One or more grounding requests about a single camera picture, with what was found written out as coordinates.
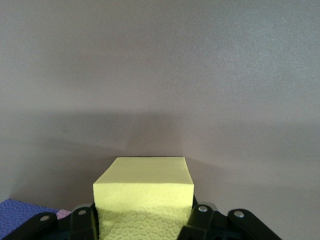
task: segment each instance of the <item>blue fabric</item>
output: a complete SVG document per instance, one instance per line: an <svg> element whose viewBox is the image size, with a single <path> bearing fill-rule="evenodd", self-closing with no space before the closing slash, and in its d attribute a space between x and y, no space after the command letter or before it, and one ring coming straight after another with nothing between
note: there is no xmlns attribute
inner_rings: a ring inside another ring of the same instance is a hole
<svg viewBox="0 0 320 240"><path fill-rule="evenodd" d="M42 212L51 212L56 214L58 210L11 199L1 202L0 239L11 233L29 218Z"/></svg>

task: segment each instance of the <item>block top face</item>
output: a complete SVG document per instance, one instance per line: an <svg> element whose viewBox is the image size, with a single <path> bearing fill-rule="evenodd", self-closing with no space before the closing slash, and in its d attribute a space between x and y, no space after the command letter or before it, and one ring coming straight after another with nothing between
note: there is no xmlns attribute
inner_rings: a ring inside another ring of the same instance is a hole
<svg viewBox="0 0 320 240"><path fill-rule="evenodd" d="M190 184L184 157L118 157L94 184Z"/></svg>

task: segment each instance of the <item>screw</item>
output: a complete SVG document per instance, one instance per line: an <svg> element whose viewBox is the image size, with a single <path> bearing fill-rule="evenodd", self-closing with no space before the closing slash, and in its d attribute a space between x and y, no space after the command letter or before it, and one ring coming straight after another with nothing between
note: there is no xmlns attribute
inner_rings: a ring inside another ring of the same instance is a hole
<svg viewBox="0 0 320 240"><path fill-rule="evenodd" d="M50 216L45 215L45 216L43 216L43 217L40 218L40 221L41 221L41 222L44 222L44 221L47 221L49 218L50 218Z"/></svg>
<svg viewBox="0 0 320 240"><path fill-rule="evenodd" d="M208 208L206 207L206 206L199 206L198 207L198 210L200 211L200 212L202 212L202 213L205 213L205 212L207 212L208 211Z"/></svg>
<svg viewBox="0 0 320 240"><path fill-rule="evenodd" d="M78 212L78 215L84 215L84 214L86 214L86 213L87 213L86 210L81 210L81 211Z"/></svg>
<svg viewBox="0 0 320 240"><path fill-rule="evenodd" d="M245 214L242 211L235 211L233 214L240 219L245 217Z"/></svg>

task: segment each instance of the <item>yellow foam block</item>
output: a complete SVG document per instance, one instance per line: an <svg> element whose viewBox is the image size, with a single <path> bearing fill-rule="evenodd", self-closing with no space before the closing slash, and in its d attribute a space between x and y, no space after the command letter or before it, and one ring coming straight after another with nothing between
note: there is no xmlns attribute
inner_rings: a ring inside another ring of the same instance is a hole
<svg viewBox="0 0 320 240"><path fill-rule="evenodd" d="M118 157L93 195L100 240L176 240L194 184L184 157Z"/></svg>

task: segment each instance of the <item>gray surface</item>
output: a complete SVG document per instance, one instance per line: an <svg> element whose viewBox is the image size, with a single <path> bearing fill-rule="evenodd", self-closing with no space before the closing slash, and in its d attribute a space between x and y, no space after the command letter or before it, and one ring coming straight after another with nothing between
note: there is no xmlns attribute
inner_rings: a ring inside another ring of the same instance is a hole
<svg viewBox="0 0 320 240"><path fill-rule="evenodd" d="M320 236L317 0L1 1L0 200L73 209L118 156Z"/></svg>

